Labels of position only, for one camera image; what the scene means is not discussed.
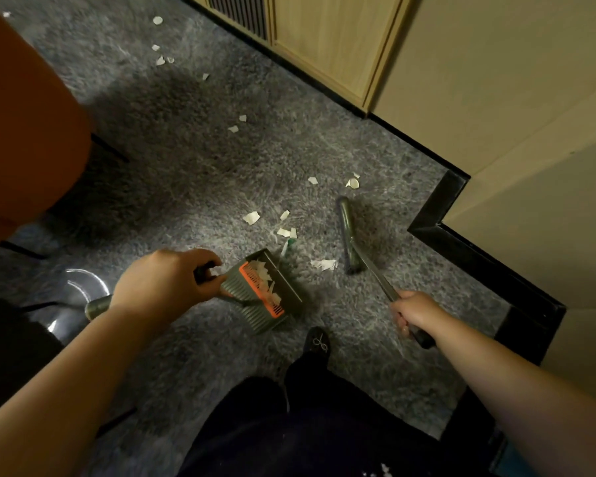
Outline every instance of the gray carpet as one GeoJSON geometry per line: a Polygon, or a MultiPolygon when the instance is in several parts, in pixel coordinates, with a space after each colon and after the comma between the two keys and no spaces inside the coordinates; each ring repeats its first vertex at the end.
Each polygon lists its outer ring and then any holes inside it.
{"type": "MultiPolygon", "coordinates": [[[[461,379],[436,350],[398,340],[369,274],[321,273],[310,260],[342,257],[334,201],[348,194],[360,238],[396,286],[429,292],[492,335],[507,304],[406,231],[443,167],[180,0],[0,0],[0,11],[12,12],[9,23],[92,113],[98,133],[131,159],[95,149],[72,191],[12,238],[47,261],[0,249],[0,297],[63,297],[69,267],[112,287],[134,259],[163,246],[212,248],[229,267],[259,248],[280,249],[274,234],[289,209],[283,226],[297,228],[298,242],[286,269],[311,298],[305,316],[260,337],[225,302],[193,308],[130,369],[111,415],[140,410],[96,443],[89,473],[175,474],[221,397],[248,375],[280,379],[315,324],[331,333],[337,374],[439,436],[461,379]],[[153,44],[175,62],[157,67],[153,44]],[[227,130],[234,124],[238,133],[227,130]],[[344,187],[354,171],[357,191],[344,187]],[[241,218],[253,210],[262,217],[248,226],[241,218]]],[[[49,324],[56,313],[35,318],[49,324]]]]}

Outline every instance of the cabinet door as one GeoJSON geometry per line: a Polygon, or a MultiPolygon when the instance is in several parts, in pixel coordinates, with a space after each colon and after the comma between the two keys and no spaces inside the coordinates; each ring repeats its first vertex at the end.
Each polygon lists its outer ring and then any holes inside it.
{"type": "Polygon", "coordinates": [[[274,48],[361,104],[400,1],[273,0],[274,48]]]}

